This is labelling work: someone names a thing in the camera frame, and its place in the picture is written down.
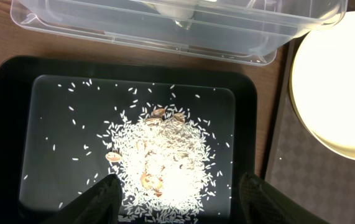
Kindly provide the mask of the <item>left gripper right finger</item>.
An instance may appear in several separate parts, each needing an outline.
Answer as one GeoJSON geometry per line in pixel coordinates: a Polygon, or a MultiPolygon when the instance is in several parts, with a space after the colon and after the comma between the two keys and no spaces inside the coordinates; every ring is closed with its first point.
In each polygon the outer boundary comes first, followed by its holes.
{"type": "Polygon", "coordinates": [[[242,176],[239,198],[246,223],[327,224],[253,173],[242,176]]]}

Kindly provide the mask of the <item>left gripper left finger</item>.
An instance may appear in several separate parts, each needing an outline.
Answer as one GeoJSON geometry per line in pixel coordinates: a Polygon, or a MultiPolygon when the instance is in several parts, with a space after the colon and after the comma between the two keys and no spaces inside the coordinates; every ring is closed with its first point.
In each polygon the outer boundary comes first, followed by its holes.
{"type": "Polygon", "coordinates": [[[121,202],[121,182],[109,174],[44,223],[117,224],[121,202]]]}

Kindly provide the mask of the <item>rice and shell leftovers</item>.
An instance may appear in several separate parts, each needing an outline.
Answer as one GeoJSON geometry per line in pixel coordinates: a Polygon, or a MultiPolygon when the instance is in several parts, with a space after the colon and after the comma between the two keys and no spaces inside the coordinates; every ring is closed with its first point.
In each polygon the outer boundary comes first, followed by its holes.
{"type": "Polygon", "coordinates": [[[43,76],[32,89],[19,201],[55,212],[114,174],[120,222],[227,222],[234,110],[225,88],[43,76]]]}

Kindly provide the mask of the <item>yellow plate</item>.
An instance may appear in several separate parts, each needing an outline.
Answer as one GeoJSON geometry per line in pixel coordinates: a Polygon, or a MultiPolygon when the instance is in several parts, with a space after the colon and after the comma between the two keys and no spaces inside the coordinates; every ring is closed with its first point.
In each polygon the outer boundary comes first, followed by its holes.
{"type": "Polygon", "coordinates": [[[355,11],[306,35],[293,61],[290,96],[317,141],[355,160],[355,11]]]}

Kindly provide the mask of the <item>clear plastic waste bin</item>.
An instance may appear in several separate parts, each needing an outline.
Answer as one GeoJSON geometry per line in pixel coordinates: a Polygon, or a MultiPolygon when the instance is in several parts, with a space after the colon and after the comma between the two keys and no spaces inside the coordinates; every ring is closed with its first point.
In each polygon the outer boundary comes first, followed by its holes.
{"type": "Polygon", "coordinates": [[[217,0],[203,3],[190,30],[140,4],[145,0],[12,0],[28,30],[263,67],[277,49],[337,24],[348,0],[217,0]]]}

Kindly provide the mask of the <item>brown serving tray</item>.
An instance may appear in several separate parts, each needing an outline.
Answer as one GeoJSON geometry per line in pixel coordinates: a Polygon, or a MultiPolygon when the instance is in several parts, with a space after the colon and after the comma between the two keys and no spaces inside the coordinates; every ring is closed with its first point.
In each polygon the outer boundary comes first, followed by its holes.
{"type": "Polygon", "coordinates": [[[355,223],[355,161],[318,142],[292,106],[288,84],[300,42],[291,41],[285,52],[265,180],[328,223],[355,223]]]}

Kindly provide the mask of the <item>black plastic tray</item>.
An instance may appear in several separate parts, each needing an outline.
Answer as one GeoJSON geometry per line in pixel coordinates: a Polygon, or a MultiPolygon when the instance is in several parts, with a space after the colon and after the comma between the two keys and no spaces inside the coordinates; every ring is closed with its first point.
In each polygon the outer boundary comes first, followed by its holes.
{"type": "Polygon", "coordinates": [[[40,223],[108,174],[109,126],[175,107],[208,133],[216,179],[200,223],[244,223],[257,92],[238,73],[20,56],[0,65],[0,223],[40,223]]]}

